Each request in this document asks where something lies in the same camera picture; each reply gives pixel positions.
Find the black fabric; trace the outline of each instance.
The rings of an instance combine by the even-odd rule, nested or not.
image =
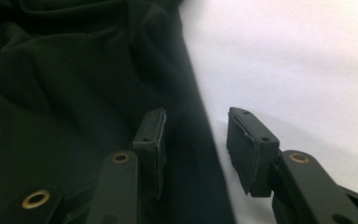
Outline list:
[[[0,216],[17,195],[95,182],[145,112],[167,110],[155,223],[233,223],[180,1],[0,1]]]

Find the white background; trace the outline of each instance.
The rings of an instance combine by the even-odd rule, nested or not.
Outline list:
[[[186,0],[186,46],[238,223],[276,223],[226,150],[231,106],[358,192],[358,0]]]

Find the black plastic bracket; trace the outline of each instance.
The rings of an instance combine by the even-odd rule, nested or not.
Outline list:
[[[108,155],[103,161],[86,223],[139,223],[138,188],[136,153],[118,151]]]
[[[251,112],[231,107],[227,149],[245,193],[269,197],[269,164],[278,159],[278,138]]]
[[[145,194],[159,199],[166,163],[164,127],[167,116],[163,108],[147,112],[132,142],[142,166]]]
[[[253,197],[273,190],[279,224],[358,223],[358,194],[338,186],[311,155],[281,152],[278,138],[249,111],[231,107],[228,115],[227,149],[242,187]]]

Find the screw hole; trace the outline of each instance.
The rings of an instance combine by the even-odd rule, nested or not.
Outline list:
[[[342,215],[333,215],[333,220],[338,224],[353,224],[353,222]]]
[[[45,190],[41,189],[32,194],[22,201],[22,208],[24,209],[33,209],[39,207],[40,205],[46,203],[50,198],[50,193]]]
[[[310,159],[304,155],[301,155],[299,153],[293,153],[293,154],[290,154],[290,159],[292,161],[296,161],[296,162],[299,162],[299,163],[307,163],[310,161]]]
[[[113,162],[115,163],[123,163],[130,159],[130,155],[128,154],[118,154],[113,158]]]

